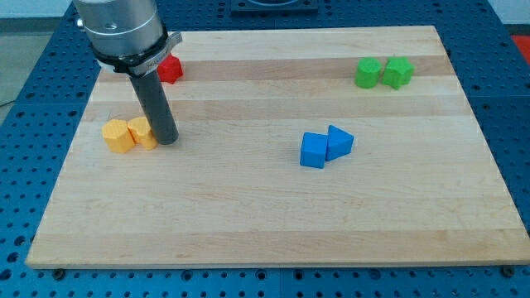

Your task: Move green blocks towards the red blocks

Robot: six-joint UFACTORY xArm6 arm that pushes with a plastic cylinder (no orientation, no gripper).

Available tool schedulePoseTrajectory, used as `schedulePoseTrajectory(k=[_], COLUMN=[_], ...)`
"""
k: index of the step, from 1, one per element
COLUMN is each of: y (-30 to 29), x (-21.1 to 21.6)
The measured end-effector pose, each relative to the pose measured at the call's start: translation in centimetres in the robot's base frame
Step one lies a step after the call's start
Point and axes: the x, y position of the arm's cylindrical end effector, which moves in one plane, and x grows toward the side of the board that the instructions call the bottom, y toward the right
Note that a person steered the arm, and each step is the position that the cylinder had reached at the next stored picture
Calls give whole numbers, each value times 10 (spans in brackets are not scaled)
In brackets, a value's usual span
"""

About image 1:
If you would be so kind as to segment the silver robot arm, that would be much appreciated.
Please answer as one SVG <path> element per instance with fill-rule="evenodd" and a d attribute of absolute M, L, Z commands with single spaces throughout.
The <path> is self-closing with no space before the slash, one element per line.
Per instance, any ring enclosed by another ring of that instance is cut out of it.
<path fill-rule="evenodd" d="M 74 0 L 97 60 L 115 73 L 143 77 L 182 42 L 170 34 L 155 0 Z"/>

